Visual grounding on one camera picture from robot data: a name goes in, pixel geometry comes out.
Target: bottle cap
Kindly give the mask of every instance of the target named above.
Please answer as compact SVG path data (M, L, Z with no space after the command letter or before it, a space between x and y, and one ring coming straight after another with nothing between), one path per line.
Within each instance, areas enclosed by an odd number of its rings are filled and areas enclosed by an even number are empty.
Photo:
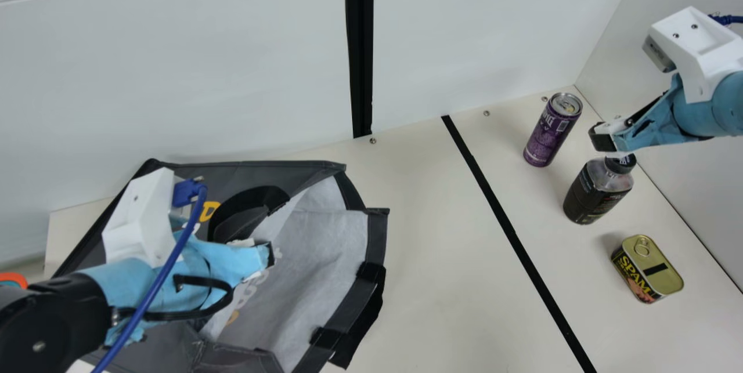
M606 168L609 169L609 171L618 173L620 175L626 175L627 173L631 172L632 169L634 169L634 166L637 165L637 157L635 157L634 154L629 154L622 158L606 157L604 159L604 163L606 164Z

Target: energy drink can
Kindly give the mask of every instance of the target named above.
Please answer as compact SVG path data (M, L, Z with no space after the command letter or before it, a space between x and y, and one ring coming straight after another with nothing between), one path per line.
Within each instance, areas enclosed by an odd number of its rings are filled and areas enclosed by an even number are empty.
M524 148L526 162L536 167L548 166L582 112L583 102L578 96L572 93L552 95Z
M657 302L684 288L679 272L648 236L622 241L611 261L641 302Z

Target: dark bottle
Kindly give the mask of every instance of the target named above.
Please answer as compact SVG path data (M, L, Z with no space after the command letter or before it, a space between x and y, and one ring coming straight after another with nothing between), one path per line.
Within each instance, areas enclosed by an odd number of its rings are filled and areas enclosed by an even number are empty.
M596 158L587 162L562 203L568 219L587 225L610 211L632 190L634 179L629 172L636 164L634 154L622 158Z

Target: gray tote bag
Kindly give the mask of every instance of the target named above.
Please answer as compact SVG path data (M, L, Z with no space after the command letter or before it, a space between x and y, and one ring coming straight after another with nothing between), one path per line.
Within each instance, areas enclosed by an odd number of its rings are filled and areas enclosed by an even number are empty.
M200 239L270 241L273 266L238 285L210 318L169 323L126 347L113 373L310 373L348 367L382 307L388 209L370 209L326 161L168 164L150 159L135 178L168 167L209 188ZM103 264L101 231L115 199L60 276ZM86 356L95 364L104 350Z

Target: bottle label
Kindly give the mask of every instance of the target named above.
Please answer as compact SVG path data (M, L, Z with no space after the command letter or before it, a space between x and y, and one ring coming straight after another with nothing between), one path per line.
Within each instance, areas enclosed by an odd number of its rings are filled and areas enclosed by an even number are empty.
M589 175L587 166L583 166L573 186L571 186L571 190L573 190L580 206L585 209L581 215L574 219L578 223L591 223L601 218L629 193L629 190L598 190L591 179L591 175Z

